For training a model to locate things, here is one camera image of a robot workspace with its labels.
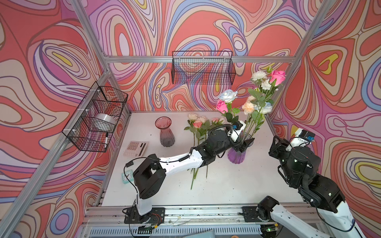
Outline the purple ribbed glass vase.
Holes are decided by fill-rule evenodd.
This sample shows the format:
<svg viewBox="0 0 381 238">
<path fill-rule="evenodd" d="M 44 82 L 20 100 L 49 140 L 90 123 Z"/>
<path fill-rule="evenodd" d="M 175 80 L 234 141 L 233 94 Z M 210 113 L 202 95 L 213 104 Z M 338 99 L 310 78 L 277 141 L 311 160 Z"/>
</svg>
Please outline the purple ribbed glass vase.
<svg viewBox="0 0 381 238">
<path fill-rule="evenodd" d="M 233 164 L 241 164 L 244 161 L 246 150 L 253 145 L 255 138 L 248 133 L 242 132 L 240 134 L 240 140 L 243 142 L 240 149 L 236 151 L 234 148 L 231 148 L 227 154 L 229 161 Z"/>
</svg>

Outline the pink rose stem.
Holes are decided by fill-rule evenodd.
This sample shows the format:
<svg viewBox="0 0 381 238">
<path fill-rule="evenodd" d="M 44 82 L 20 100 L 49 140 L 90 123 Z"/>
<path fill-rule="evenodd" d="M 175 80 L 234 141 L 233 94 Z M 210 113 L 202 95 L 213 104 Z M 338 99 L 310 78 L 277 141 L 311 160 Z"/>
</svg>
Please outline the pink rose stem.
<svg viewBox="0 0 381 238">
<path fill-rule="evenodd" d="M 225 113 L 229 112 L 226 103 L 224 101 L 222 101 L 222 100 L 218 100 L 218 102 L 216 104 L 216 110 L 219 111 L 222 114 L 225 114 Z"/>
</svg>

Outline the peach rose spray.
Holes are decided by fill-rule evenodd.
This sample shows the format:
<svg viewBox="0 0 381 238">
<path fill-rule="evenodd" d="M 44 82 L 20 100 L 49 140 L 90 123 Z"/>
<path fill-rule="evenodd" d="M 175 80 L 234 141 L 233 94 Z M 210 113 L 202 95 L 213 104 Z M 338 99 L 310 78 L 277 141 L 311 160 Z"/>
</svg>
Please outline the peach rose spray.
<svg viewBox="0 0 381 238">
<path fill-rule="evenodd" d="M 246 119 L 246 130 L 250 128 L 250 123 L 251 123 L 251 114 L 255 111 L 256 106 L 252 101 L 255 101 L 254 96 L 249 96 L 247 98 L 246 103 L 242 106 L 242 110 L 244 111 L 244 114 L 247 116 Z"/>
</svg>

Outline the white blue rose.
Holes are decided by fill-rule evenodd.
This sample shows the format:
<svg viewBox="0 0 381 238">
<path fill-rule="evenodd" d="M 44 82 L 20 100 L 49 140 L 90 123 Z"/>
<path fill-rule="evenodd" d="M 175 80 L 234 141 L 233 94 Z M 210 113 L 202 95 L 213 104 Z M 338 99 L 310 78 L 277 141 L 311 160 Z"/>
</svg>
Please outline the white blue rose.
<svg viewBox="0 0 381 238">
<path fill-rule="evenodd" d="M 233 91 L 231 89 L 228 89 L 228 90 L 225 90 L 218 97 L 218 100 L 224 101 L 228 107 L 229 112 L 222 114 L 222 115 L 226 118 L 226 120 L 229 123 L 234 123 L 234 122 L 238 121 L 238 118 L 239 118 L 238 114 L 240 112 L 240 109 L 234 108 L 232 105 L 234 100 L 237 99 L 237 97 L 238 97 L 237 95 L 238 95 L 237 91 Z"/>
<path fill-rule="evenodd" d="M 265 115 L 270 113 L 272 109 L 273 109 L 273 106 L 270 102 L 265 102 L 265 105 L 263 107 L 255 105 L 255 110 L 252 113 L 252 119 L 254 120 L 254 124 L 255 124 L 254 130 L 253 130 L 254 134 L 264 124 Z"/>
</svg>

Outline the red glass vase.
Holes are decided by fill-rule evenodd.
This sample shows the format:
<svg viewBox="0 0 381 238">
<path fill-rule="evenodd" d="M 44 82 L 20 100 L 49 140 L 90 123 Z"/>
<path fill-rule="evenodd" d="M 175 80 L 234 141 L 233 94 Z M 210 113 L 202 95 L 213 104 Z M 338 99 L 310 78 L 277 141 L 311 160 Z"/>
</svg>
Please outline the red glass vase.
<svg viewBox="0 0 381 238">
<path fill-rule="evenodd" d="M 170 129 L 172 121 L 169 117 L 159 117 L 155 121 L 155 126 L 160 130 L 160 143 L 164 147 L 171 147 L 175 144 L 175 137 Z"/>
</svg>

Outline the white rose spray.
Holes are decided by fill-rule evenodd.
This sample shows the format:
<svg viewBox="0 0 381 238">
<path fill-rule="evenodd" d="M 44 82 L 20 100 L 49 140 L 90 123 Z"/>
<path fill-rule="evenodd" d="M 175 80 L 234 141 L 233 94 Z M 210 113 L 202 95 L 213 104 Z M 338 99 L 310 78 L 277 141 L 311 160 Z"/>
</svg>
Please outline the white rose spray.
<svg viewBox="0 0 381 238">
<path fill-rule="evenodd" d="M 272 96 L 274 94 L 274 85 L 270 83 L 270 78 L 267 71 L 254 72 L 250 78 L 250 81 L 256 86 L 252 90 L 251 94 L 260 103 L 269 102 L 272 103 Z"/>
</svg>

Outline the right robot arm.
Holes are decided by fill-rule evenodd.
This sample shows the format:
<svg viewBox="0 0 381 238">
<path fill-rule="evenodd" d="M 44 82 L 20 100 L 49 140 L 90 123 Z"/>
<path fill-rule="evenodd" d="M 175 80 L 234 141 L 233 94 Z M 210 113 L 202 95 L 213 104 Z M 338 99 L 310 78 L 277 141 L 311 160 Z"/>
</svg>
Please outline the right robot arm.
<svg viewBox="0 0 381 238">
<path fill-rule="evenodd" d="M 276 199 L 265 197 L 256 209 L 261 221 L 275 221 L 300 238 L 363 238 L 345 196 L 330 178 L 318 173 L 321 159 L 308 147 L 311 136 L 296 136 L 287 141 L 273 138 L 269 155 L 280 165 L 278 172 L 291 188 L 297 189 L 303 201 L 315 208 L 320 220 L 332 234 L 315 229 L 289 212 Z"/>
</svg>

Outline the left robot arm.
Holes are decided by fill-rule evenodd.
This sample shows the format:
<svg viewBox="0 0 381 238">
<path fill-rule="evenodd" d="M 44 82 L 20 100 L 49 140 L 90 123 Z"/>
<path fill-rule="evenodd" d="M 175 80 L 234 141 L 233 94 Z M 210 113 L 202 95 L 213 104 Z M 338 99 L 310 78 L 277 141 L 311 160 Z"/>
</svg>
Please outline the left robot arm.
<svg viewBox="0 0 381 238">
<path fill-rule="evenodd" d="M 173 157 L 157 157 L 151 154 L 133 172 L 134 188 L 137 191 L 136 210 L 145 216 L 152 211 L 151 198 L 156 195 L 167 176 L 208 166 L 216 157 L 229 149 L 245 152 L 252 145 L 253 137 L 244 140 L 235 130 L 211 130 L 206 141 L 192 147 L 188 153 Z"/>
</svg>

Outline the flower pile on table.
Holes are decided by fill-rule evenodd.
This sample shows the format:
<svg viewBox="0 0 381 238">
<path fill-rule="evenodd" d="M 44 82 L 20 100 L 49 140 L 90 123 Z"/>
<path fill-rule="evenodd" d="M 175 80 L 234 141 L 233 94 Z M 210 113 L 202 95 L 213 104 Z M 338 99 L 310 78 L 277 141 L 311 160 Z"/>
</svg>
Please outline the flower pile on table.
<svg viewBox="0 0 381 238">
<path fill-rule="evenodd" d="M 193 134 L 193 145 L 201 145 L 208 138 L 208 132 L 216 127 L 225 124 L 223 118 L 208 119 L 206 116 L 198 116 L 196 113 L 188 115 L 188 126 L 185 131 L 190 131 Z"/>
</svg>

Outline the small black block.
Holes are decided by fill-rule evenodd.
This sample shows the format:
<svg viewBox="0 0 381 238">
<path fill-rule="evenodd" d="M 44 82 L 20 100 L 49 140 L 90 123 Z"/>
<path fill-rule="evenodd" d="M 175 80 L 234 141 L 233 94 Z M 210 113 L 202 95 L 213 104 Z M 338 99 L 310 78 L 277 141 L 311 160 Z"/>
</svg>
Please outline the small black block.
<svg viewBox="0 0 381 238">
<path fill-rule="evenodd" d="M 134 165 L 134 162 L 133 161 L 129 161 L 128 163 L 125 164 L 125 166 L 128 168 L 130 166 Z"/>
</svg>

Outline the small teal clock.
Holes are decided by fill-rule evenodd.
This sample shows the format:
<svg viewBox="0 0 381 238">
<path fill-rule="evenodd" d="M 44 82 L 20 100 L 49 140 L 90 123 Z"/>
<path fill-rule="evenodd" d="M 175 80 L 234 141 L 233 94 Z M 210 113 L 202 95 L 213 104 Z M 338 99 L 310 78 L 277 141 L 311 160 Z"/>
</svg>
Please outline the small teal clock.
<svg viewBox="0 0 381 238">
<path fill-rule="evenodd" d="M 123 184 L 128 184 L 134 181 L 133 171 L 127 170 L 121 173 Z"/>
</svg>

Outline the silver tape roll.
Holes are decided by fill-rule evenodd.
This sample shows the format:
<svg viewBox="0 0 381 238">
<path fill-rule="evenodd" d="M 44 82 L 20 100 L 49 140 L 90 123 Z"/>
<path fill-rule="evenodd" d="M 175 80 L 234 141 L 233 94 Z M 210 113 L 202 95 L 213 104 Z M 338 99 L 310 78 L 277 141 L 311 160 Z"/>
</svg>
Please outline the silver tape roll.
<svg viewBox="0 0 381 238">
<path fill-rule="evenodd" d="M 113 116 L 110 116 L 108 114 L 99 113 L 95 116 L 96 119 L 99 119 L 103 124 L 106 124 L 108 126 L 114 126 L 117 124 L 116 119 Z"/>
</svg>

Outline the metal base rail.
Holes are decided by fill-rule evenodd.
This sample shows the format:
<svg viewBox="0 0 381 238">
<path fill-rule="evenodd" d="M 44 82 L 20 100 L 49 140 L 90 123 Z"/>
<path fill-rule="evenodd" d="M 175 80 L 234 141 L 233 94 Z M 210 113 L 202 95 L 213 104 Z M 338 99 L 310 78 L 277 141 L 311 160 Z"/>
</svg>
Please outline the metal base rail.
<svg viewBox="0 0 381 238">
<path fill-rule="evenodd" d="M 274 236 L 282 231 L 273 220 L 255 217 L 256 204 L 159 205 L 138 218 L 122 206 L 90 208 L 77 238 L 181 238 L 214 231 L 216 236 Z"/>
</svg>

